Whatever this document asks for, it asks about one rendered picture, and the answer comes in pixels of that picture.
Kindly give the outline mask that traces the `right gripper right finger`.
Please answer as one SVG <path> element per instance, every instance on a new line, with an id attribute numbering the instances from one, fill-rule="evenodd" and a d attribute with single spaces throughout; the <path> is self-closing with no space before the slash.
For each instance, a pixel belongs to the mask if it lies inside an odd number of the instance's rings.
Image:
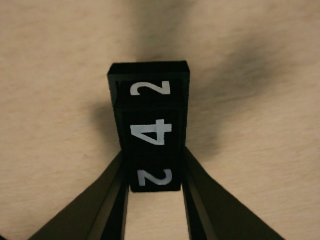
<path id="1" fill-rule="evenodd" d="M 186 146 L 182 156 L 189 240 L 286 240 L 212 178 Z"/>

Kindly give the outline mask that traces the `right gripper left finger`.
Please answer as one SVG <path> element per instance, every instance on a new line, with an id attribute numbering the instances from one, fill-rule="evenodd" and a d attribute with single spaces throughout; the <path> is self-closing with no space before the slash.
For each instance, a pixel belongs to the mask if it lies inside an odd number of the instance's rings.
<path id="1" fill-rule="evenodd" d="M 27 240 L 125 240 L 129 197 L 125 158 L 121 149 L 91 185 Z"/>

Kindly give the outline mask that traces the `black number cube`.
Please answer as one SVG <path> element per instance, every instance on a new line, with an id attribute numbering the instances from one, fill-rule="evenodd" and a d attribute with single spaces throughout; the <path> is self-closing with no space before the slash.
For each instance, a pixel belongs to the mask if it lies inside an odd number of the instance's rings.
<path id="1" fill-rule="evenodd" d="M 180 79 L 122 81 L 114 105 L 124 155 L 183 152 Z"/>
<path id="2" fill-rule="evenodd" d="M 181 190 L 182 152 L 176 154 L 126 155 L 132 193 Z"/>

